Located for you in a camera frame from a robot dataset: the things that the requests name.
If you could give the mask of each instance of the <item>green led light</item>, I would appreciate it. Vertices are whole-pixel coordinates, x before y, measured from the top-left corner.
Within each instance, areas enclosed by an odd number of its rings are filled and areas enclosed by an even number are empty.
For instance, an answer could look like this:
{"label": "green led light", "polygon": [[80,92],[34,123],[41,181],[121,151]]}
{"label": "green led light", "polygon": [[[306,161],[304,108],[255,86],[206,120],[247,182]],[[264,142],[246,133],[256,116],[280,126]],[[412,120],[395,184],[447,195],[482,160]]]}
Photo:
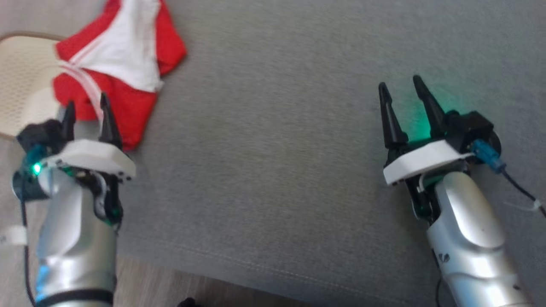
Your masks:
{"label": "green led light", "polygon": [[40,174],[40,171],[41,171],[41,165],[40,165],[40,163],[35,163],[35,164],[32,166],[32,172],[34,173],[34,175],[38,176],[38,174]]}

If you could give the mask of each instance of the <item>silver robotic arm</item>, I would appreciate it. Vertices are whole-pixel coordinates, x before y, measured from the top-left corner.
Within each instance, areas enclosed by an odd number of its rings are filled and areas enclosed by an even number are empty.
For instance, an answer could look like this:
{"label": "silver robotic arm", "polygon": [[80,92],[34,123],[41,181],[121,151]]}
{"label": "silver robotic arm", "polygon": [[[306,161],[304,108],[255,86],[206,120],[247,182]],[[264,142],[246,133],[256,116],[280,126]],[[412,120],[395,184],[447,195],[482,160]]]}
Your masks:
{"label": "silver robotic arm", "polygon": [[385,83],[379,85],[387,184],[404,183],[416,218],[429,224],[435,261],[459,307],[534,306],[506,251],[502,226],[470,178],[468,165],[486,162],[477,157],[491,157],[487,163],[504,172],[506,165],[495,159],[501,145],[493,124],[476,111],[444,113],[422,79],[413,81],[431,127],[429,139],[413,142],[400,128]]}
{"label": "silver robotic arm", "polygon": [[50,199],[37,246],[39,307],[113,304],[117,229],[123,218],[118,185],[134,178],[136,167],[121,151],[104,95],[101,107],[98,141],[74,140],[73,104],[62,122],[29,125],[17,136],[27,155],[13,177],[15,194],[23,207],[27,201]]}

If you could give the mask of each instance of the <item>gray cloth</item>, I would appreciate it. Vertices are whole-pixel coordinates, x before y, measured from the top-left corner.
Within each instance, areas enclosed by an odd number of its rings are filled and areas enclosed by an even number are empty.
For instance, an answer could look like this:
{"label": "gray cloth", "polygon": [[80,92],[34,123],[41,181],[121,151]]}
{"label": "gray cloth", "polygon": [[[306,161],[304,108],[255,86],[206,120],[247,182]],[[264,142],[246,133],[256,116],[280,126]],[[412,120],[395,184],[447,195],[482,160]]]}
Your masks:
{"label": "gray cloth", "polygon": [[[0,29],[67,36],[100,11],[86,2],[4,1]],[[489,118],[510,173],[546,199],[542,2],[167,2],[189,56],[130,154],[121,253],[317,305],[433,305],[426,225],[382,176],[377,85],[423,137],[415,73],[445,109]],[[526,200],[486,167],[474,178],[546,304],[544,218],[504,205]]]}

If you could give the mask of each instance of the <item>beige basket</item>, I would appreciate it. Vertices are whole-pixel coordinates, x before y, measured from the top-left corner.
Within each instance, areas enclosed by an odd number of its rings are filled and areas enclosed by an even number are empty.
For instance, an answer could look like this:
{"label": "beige basket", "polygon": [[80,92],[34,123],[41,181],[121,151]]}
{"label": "beige basket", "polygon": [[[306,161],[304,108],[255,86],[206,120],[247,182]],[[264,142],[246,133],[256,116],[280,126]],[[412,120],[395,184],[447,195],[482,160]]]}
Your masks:
{"label": "beige basket", "polygon": [[14,137],[29,123],[57,117],[51,84],[61,72],[56,42],[21,35],[0,40],[0,134]]}

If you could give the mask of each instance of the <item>folded garment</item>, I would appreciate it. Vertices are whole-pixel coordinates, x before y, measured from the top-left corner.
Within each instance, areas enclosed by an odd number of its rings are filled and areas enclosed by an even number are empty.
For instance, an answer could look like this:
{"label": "folded garment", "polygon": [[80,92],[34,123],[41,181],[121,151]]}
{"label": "folded garment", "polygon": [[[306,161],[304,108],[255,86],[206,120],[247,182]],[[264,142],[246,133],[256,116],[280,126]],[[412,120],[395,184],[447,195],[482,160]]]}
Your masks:
{"label": "folded garment", "polygon": [[142,140],[160,77],[186,55],[164,0],[108,0],[96,20],[56,49],[64,71],[53,80],[57,100],[74,101],[78,120],[102,120],[106,93],[125,150]]}

